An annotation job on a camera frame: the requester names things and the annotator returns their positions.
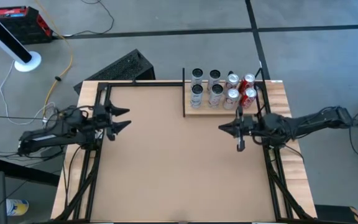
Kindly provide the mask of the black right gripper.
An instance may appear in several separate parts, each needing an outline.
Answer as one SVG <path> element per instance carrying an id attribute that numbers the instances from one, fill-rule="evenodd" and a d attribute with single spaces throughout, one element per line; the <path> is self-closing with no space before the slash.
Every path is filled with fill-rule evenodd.
<path id="1" fill-rule="evenodd" d="M 230 123 L 222 124 L 219 126 L 221 131 L 224 131 L 231 136 L 237 138 L 237 152 L 242 152 L 246 148 L 246 143 L 243 136 L 251 136 L 256 145 L 262 145 L 260 141 L 255 138 L 257 123 L 253 120 L 252 115 L 244 115 L 243 107 L 238 106 L 236 109 L 236 119 Z"/>

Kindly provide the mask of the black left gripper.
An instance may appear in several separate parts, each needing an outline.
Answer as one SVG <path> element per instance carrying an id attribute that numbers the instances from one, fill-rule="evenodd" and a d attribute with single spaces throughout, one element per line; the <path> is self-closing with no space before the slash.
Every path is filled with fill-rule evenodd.
<path id="1" fill-rule="evenodd" d="M 112 116 L 120 116 L 129 112 L 130 109 L 118 108 L 112 103 L 106 105 L 97 104 L 93 107 L 93 119 L 97 128 L 105 129 L 106 136 L 110 141 L 115 140 L 115 134 L 119 134 L 132 121 L 113 122 Z"/>

